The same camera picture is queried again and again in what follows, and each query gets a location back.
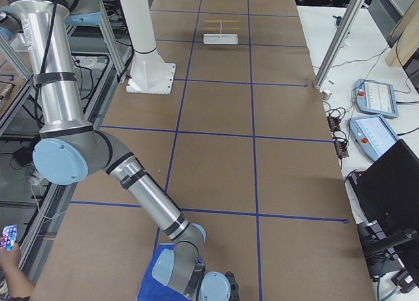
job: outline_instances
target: white pillar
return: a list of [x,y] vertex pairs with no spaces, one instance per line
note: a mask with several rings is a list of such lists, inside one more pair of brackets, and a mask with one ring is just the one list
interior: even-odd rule
[[148,0],[120,0],[135,50],[127,92],[170,94],[175,64],[158,54]]

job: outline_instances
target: grid line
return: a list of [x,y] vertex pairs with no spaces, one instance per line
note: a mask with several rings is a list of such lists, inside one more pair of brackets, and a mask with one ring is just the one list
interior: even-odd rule
[[0,69],[4,66],[4,64],[7,62],[7,60],[3,61],[2,64],[0,64]]
[[253,174],[255,179],[255,208],[256,208],[256,241],[257,241],[257,273],[259,284],[259,301],[263,300],[262,284],[262,256],[261,256],[261,227],[259,222],[259,194],[257,182],[257,155],[256,155],[256,130],[255,130],[255,103],[253,95],[253,71],[251,60],[251,26],[250,26],[250,0],[247,0],[247,25],[249,27],[249,69],[250,69],[250,94],[251,94],[251,124],[253,135]]
[[241,16],[277,16],[278,18],[299,18],[298,15],[283,15],[283,14],[250,14],[250,13],[221,13],[221,12],[198,12],[196,11],[182,11],[182,10],[154,10],[151,12],[176,12],[176,13],[201,13],[201,14],[222,14],[222,15],[241,15]]
[[[194,37],[193,37],[193,39],[195,38],[196,28],[198,27],[199,11],[201,9],[201,4],[202,4],[202,0],[199,1],[198,14],[196,15],[196,22],[195,22],[195,30],[194,30]],[[194,43],[191,44],[191,52],[189,54],[188,68],[187,68],[186,76],[185,76],[186,79],[188,79],[189,70],[191,69],[191,62],[192,62],[192,53],[193,53],[193,51],[194,51]],[[167,179],[166,179],[166,185],[164,187],[164,191],[166,193],[168,192],[168,189],[169,189],[170,174],[172,172],[173,158],[174,158],[174,155],[175,155],[177,135],[178,135],[178,131],[179,131],[179,125],[180,125],[180,122],[181,122],[182,108],[183,108],[183,102],[185,100],[187,83],[188,82],[186,80],[185,81],[185,85],[183,86],[181,105],[180,105],[180,108],[179,108],[179,115],[177,116],[177,124],[176,124],[175,138],[173,139],[173,147],[172,147],[172,153],[170,155],[170,162],[169,162],[169,168],[168,168],[168,176],[167,176]],[[155,238],[155,246],[154,246],[154,251],[153,252],[155,252],[156,251],[156,248],[157,248],[159,233],[160,233],[160,228],[157,228],[156,238]]]
[[[109,202],[93,202],[93,201],[70,201],[71,204],[76,205],[95,205],[95,206],[114,206],[114,207],[129,207],[129,208],[142,208],[137,204],[124,204],[124,203],[109,203]],[[266,217],[273,219],[295,219],[300,221],[326,221],[326,222],[340,222],[348,224],[348,219],[329,218],[329,217],[312,217],[312,216],[298,216],[298,215],[281,215],[281,214],[265,214],[265,213],[248,213],[244,211],[219,211],[215,209],[197,209],[197,208],[181,208],[182,211],[187,213],[205,213],[205,214],[220,214],[220,215],[235,215],[235,216],[248,216],[248,217]]]
[[194,134],[194,135],[216,135],[216,136],[228,136],[228,137],[247,137],[247,138],[255,138],[255,139],[277,139],[277,140],[284,140],[284,141],[333,143],[333,140],[331,140],[331,139],[305,139],[305,138],[297,138],[297,137],[279,137],[279,136],[268,136],[268,135],[246,135],[246,134],[229,134],[229,133],[181,131],[181,130],[175,131],[175,130],[163,130],[163,129],[135,128],[135,127],[131,127],[131,126],[102,126],[102,128],[120,129],[120,130],[133,130],[133,131],[151,131],[151,132]]
[[246,85],[263,85],[263,86],[290,86],[290,87],[307,87],[307,84],[282,84],[282,83],[250,83],[236,82],[233,80],[200,80],[200,79],[174,79],[185,82],[206,82],[206,83],[224,83],[224,84],[246,84]]
[[[167,41],[167,42],[174,42],[174,43],[198,43],[198,44],[202,44],[204,43],[203,41],[186,41],[186,40],[181,40],[181,39],[156,39],[156,41]],[[297,45],[292,45],[292,44],[251,44],[251,43],[238,43],[237,45],[241,45],[241,46],[267,46],[267,47],[285,47],[285,48],[307,48],[307,46],[297,46]]]

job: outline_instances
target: person's arm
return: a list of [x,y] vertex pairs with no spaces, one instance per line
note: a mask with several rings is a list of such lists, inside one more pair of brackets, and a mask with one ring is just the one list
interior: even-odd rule
[[17,243],[10,251],[5,247],[0,247],[0,268],[6,278],[9,294],[12,298],[24,298],[32,295],[35,285],[19,269],[20,248]]

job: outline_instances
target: table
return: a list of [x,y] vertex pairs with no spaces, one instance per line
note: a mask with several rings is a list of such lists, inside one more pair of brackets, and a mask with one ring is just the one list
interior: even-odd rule
[[[295,0],[155,0],[151,16],[159,53],[177,64],[172,92],[121,85],[102,130],[204,226],[208,269],[235,272],[242,301],[374,300]],[[205,20],[233,17],[240,44],[202,43]],[[95,173],[77,187],[32,299],[135,300],[165,241]]]
[[[329,48],[330,42],[336,31],[335,16],[343,16],[345,9],[342,8],[319,8],[319,7],[298,7],[304,35],[307,40],[307,46],[310,49],[310,57],[314,66],[319,67],[323,61],[324,55]],[[341,64],[351,60],[368,60],[370,57],[383,52],[387,47],[387,42],[383,38],[380,30],[376,26],[373,18],[368,10],[362,9],[357,19],[355,20],[345,45],[340,49],[340,52],[334,62],[334,65]],[[390,49],[384,51],[380,57],[375,57],[365,62],[347,63],[341,67],[334,67],[330,70],[326,81],[323,83],[321,90],[330,89],[332,96],[329,103],[332,108],[351,106],[351,89],[355,87],[357,79],[365,79],[367,73],[371,71],[368,79],[377,80],[380,82],[388,82],[393,84],[395,90],[408,92],[410,87],[412,92],[410,94],[402,94],[396,92],[397,101],[418,101],[419,95],[416,93],[413,85],[408,80],[406,81],[405,72],[398,67],[388,67],[385,61]],[[390,126],[396,133],[403,133],[413,130],[419,126],[419,105],[398,106],[399,117],[396,119],[387,119]],[[355,108],[352,114],[352,109],[346,114],[340,127],[349,135],[347,121],[351,116],[363,116],[365,114],[358,112]],[[403,139],[409,147],[419,156],[419,132],[414,132],[403,136]],[[343,159],[342,176],[345,177],[354,169],[366,170],[372,162],[363,154],[358,144],[355,143],[354,138],[350,137],[349,157]],[[357,223],[366,221],[363,216],[356,196],[346,183],[346,190],[348,192],[352,211]],[[386,294],[394,289],[390,278],[395,273],[387,274],[381,284],[380,296],[383,298]],[[417,300],[419,298],[419,289],[415,288],[409,294],[397,293],[392,297],[392,300]]]

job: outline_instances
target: phone screen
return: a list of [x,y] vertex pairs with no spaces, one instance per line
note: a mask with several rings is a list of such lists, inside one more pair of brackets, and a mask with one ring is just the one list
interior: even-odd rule
[[18,235],[18,226],[13,224],[11,226],[6,226],[3,229],[4,240],[0,243],[0,247],[6,247],[6,250],[10,251],[16,242],[16,237]]

